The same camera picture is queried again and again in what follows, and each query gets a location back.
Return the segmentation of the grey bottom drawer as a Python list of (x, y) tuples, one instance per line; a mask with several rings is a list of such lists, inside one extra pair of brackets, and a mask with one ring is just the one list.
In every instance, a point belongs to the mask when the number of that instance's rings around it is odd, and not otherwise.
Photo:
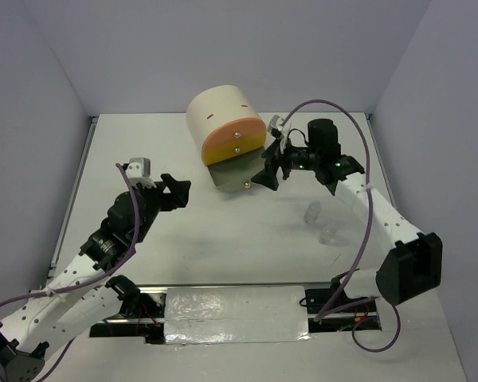
[(234, 193), (251, 187), (251, 178), (264, 168), (261, 147), (235, 158), (207, 166), (215, 188), (224, 193)]

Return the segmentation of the yellow drawer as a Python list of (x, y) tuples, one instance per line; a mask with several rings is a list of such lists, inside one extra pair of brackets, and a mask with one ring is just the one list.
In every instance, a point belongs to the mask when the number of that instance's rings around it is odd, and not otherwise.
[(236, 138), (234, 134), (222, 137), (210, 136), (202, 145), (202, 162), (208, 166), (246, 154), (261, 148), (265, 139), (266, 133), (264, 132), (242, 135), (239, 138)]

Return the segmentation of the orange top drawer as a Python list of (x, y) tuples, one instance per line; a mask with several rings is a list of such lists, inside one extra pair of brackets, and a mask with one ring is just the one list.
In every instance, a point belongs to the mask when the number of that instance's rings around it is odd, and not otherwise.
[(264, 144), (266, 140), (266, 126), (260, 118), (247, 117), (227, 122), (213, 130), (204, 140), (202, 147), (210, 149), (235, 140), (252, 139), (254, 146)]

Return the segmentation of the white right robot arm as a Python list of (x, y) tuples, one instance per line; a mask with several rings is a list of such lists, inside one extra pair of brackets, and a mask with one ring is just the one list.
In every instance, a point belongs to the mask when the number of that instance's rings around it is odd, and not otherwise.
[(411, 224), (370, 183), (366, 170), (339, 144), (337, 126), (330, 119), (313, 119), (304, 135), (304, 146), (294, 146), (291, 130), (276, 115), (268, 132), (274, 138), (263, 153), (264, 168), (252, 181), (277, 190), (278, 177), (306, 170), (347, 205), (366, 225), (368, 239), (375, 240), (382, 259), (377, 269), (354, 270), (332, 280), (334, 308), (348, 311), (360, 298), (384, 298), (397, 306), (441, 284), (443, 243), (434, 232), (425, 234)]

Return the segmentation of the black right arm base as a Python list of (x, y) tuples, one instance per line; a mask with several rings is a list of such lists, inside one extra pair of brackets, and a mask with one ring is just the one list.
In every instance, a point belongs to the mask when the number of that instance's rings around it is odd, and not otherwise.
[[(308, 314), (318, 314), (325, 304), (332, 298), (332, 295), (340, 285), (340, 279), (347, 273), (344, 272), (335, 276), (331, 281), (325, 283), (309, 283), (304, 285), (304, 297), (299, 300), (299, 305), (307, 310)], [(330, 310), (336, 309), (340, 306), (351, 304), (353, 302), (364, 301), (366, 297), (348, 298), (345, 291), (342, 291), (336, 297), (330, 307)], [(339, 313), (372, 313), (376, 312), (377, 307), (374, 301), (363, 302), (354, 306), (350, 306), (344, 310), (339, 310)]]

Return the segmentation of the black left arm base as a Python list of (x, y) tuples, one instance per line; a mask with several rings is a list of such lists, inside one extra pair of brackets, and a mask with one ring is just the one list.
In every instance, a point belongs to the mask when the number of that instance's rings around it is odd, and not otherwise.
[(146, 344), (165, 343), (166, 293), (141, 291), (124, 275), (110, 278), (105, 286), (118, 294), (119, 310), (89, 330), (91, 338), (142, 338)]

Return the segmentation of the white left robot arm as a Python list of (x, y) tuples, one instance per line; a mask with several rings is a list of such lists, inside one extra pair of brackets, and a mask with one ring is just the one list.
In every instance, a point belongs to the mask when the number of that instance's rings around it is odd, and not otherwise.
[(160, 212), (187, 206), (191, 183), (164, 173), (160, 181), (129, 178), (126, 184), (72, 262), (0, 319), (0, 381), (36, 379), (45, 362), (86, 329), (142, 307), (139, 288), (116, 268), (135, 254)]

